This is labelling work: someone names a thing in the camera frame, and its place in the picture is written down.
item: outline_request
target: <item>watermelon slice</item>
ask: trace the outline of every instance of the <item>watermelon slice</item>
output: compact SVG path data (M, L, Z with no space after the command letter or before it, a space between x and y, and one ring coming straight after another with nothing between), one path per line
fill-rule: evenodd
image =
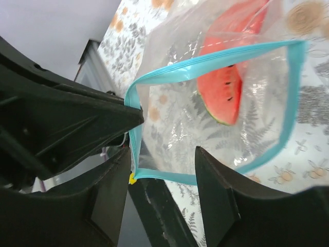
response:
M268 1L249 0L240 4L235 4L224 12L209 28L208 32L247 32L259 33L266 10L257 13ZM234 20L234 17L242 15L248 6L255 6L255 12L246 15L241 21ZM206 37L200 56L212 52L227 49L225 43L218 37ZM239 115L242 80L235 64L214 70L197 79L197 88L201 95L206 109L210 115L224 125L234 125Z

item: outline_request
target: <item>orange flower print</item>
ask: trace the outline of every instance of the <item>orange flower print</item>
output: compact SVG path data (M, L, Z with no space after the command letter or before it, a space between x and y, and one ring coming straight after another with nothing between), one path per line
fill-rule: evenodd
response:
M115 14L109 26L114 27L117 24L117 22L118 22L118 14Z
M124 7L123 10L122 10L122 14L125 15L125 14L127 14L127 12L128 12L128 8Z
M274 166L274 170L279 175L277 177L271 177L268 180L273 181L275 184L284 184L287 182L290 182L294 179L293 171L291 171L291 163L287 163L285 169L278 168L277 166Z
M153 8L164 7L166 11L169 11L174 0L151 0Z
M171 5L173 4L174 0L164 0L164 8L166 11L169 11L171 8Z
M329 21L322 26L323 35L329 40Z
M159 97L159 102L160 102L160 104L165 104L165 103L167 103L167 101L168 101L168 97L167 97L166 95L162 94L162 95Z
M137 56L136 56L136 60L139 60L140 59L140 57L141 57L141 54L139 53L139 54L137 54Z
M309 34L320 25L324 14L325 8L321 2L303 2L289 11L286 18L287 27L295 34Z
M160 113L159 113L158 108L156 108L156 107L150 107L150 108L149 108L149 116L150 116L150 119L151 119L153 122L156 122L157 120L159 120L159 118L160 118Z
M329 171L329 168L326 168L328 164L327 158L321 160L317 165L310 160L308 160L308 163L312 166L312 170L305 171L303 173L303 178L310 177L312 179L319 179L327 175L327 171Z
M252 174L252 175L248 175L247 177L248 177L249 179L253 180L253 181L256 182L256 183L259 183L259 184L262 183L261 180L260 180L258 177L256 177L256 174L255 174L255 173Z
M152 0L152 6L154 8L160 8L162 6L163 0Z
M115 26L115 29L117 30L117 32L121 32L121 30L123 29L123 22L121 20L118 21L118 23Z

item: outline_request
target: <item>clear plastic bag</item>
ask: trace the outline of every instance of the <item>clear plastic bag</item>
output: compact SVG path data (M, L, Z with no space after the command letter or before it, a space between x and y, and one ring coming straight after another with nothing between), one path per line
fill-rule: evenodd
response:
M168 17L176 14L183 14L185 11L188 11L192 6L198 4L200 1L203 0L175 0L171 5Z
M136 178L195 184L196 146L240 172L281 150L298 107L304 42L266 37L281 19L279 3L205 0L150 33L125 97L145 117L130 132ZM236 68L243 82L232 126L218 123L198 92L201 76L223 67Z

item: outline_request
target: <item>table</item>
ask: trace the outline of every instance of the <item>table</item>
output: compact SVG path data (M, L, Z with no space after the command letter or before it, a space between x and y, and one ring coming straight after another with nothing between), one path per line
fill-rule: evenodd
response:
M123 0L98 49L123 97L141 63L145 38L168 15L173 0ZM285 1L285 11L294 1ZM272 161L246 174L265 186L296 193L329 184L329 42L309 40L299 116L285 149ZM166 181L199 246L206 246L197 187Z

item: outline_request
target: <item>plastic bag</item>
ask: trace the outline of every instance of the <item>plastic bag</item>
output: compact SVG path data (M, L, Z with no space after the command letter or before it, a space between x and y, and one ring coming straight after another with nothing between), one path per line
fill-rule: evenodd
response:
M130 131L135 178L196 184L196 146L239 172L264 164L284 147L298 108L305 43L266 37L280 20L278 3L205 0L150 33L125 97L128 106L141 104L145 117ZM243 82L232 126L212 118L197 88L202 75L223 67L237 68Z
M183 14L183 12L196 5L199 1L203 0L175 0L168 12L168 17L176 14Z

